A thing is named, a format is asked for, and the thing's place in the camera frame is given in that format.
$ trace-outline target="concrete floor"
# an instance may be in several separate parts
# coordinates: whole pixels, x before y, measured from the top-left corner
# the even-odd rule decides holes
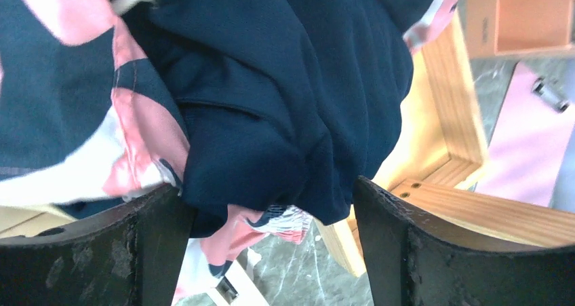
[[[459,4],[464,23],[466,0]],[[516,60],[472,60],[471,66],[483,124],[491,137],[507,91]],[[539,75],[562,86],[566,62],[557,59],[530,60],[528,65]],[[253,249],[262,255],[254,269],[254,282],[272,306],[363,306],[373,305],[367,275],[355,278],[328,254],[316,227],[301,245],[268,237]],[[213,305],[207,296],[196,296],[180,303]]]

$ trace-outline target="garment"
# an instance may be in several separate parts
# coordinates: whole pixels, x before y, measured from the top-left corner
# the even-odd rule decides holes
[[[82,218],[179,187],[199,211],[180,292],[270,233],[345,218],[397,142],[413,66],[381,0],[0,7],[0,205]]]

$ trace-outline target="pink clipboard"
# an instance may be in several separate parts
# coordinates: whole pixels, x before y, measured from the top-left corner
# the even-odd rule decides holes
[[[549,206],[575,125],[575,105],[563,113],[532,92],[538,76],[520,62],[509,84],[475,192]]]

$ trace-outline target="clipboard clip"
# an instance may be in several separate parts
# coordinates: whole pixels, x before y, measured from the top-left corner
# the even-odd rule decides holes
[[[561,92],[547,85],[543,77],[539,77],[535,83],[533,83],[532,92],[558,113],[563,113],[571,105],[569,99]]]

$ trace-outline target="brown box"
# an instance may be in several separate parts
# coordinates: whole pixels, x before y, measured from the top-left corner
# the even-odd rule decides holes
[[[573,56],[574,0],[467,0],[470,58]]]
[[[481,174],[487,143],[459,17],[414,56],[414,80],[401,105],[399,142],[374,182],[392,191],[412,178],[467,189]],[[345,221],[317,223],[331,255],[354,275],[365,272],[352,214]]]

